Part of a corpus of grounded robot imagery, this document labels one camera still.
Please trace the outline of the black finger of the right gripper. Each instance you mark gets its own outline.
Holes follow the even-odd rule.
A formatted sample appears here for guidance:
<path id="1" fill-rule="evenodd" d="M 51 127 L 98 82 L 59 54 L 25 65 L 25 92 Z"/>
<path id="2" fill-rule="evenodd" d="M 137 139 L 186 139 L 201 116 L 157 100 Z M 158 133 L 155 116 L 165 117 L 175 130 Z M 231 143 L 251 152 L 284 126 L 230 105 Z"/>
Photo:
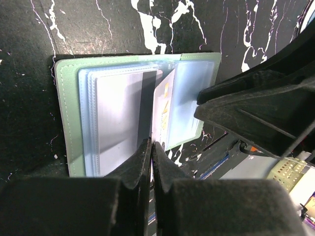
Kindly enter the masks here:
<path id="1" fill-rule="evenodd" d="M 194 116 L 274 158 L 315 149 L 315 84 L 226 95 L 197 107 Z"/>
<path id="2" fill-rule="evenodd" d="M 285 77 L 314 60 L 315 28 L 305 30 L 290 44 L 250 70 L 202 90 L 197 97 L 197 104 L 227 94 L 252 89 Z"/>

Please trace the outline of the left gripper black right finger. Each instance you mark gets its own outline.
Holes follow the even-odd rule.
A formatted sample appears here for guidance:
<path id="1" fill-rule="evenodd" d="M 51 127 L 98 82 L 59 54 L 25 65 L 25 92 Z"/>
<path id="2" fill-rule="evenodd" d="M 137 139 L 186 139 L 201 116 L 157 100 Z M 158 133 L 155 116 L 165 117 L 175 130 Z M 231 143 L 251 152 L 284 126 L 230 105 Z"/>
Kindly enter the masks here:
<path id="1" fill-rule="evenodd" d="M 152 147 L 157 235 L 303 236 L 285 190 L 268 179 L 194 179 Z"/>

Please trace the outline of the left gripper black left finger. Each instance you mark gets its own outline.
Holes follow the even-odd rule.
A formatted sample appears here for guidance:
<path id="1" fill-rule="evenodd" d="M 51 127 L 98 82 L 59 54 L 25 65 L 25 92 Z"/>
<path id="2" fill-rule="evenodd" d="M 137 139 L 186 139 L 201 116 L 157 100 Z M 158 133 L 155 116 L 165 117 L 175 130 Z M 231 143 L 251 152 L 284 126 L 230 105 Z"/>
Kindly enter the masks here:
<path id="1" fill-rule="evenodd" d="M 145 236 L 152 142 L 104 177 L 32 177 L 0 192 L 3 236 Z"/>

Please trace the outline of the green card holder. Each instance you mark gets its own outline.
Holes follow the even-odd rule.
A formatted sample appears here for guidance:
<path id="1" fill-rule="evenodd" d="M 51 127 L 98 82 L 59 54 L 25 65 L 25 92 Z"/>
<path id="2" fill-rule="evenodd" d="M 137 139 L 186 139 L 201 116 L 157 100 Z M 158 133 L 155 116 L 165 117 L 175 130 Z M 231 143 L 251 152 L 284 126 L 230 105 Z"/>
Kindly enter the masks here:
<path id="1" fill-rule="evenodd" d="M 183 53 L 161 55 L 126 55 L 111 57 L 95 57 L 81 55 L 75 59 L 61 59 L 54 66 L 59 106 L 63 123 L 67 164 L 70 177 L 85 177 L 85 161 L 83 156 L 83 136 L 80 118 L 78 71 L 86 67 L 120 65 L 147 61 L 188 61 L 213 59 L 214 75 L 217 74 L 221 62 L 221 53 Z"/>

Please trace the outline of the white VIP credit card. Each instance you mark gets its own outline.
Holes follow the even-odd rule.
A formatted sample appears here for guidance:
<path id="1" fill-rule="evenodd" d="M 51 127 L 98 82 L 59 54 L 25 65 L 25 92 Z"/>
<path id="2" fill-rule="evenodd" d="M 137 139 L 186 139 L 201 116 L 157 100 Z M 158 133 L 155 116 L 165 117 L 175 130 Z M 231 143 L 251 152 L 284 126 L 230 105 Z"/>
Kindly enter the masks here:
<path id="1" fill-rule="evenodd" d="M 166 150 L 168 142 L 168 124 L 172 100 L 175 69 L 173 69 L 154 91 L 153 116 L 152 116 L 152 140 L 159 142 Z"/>

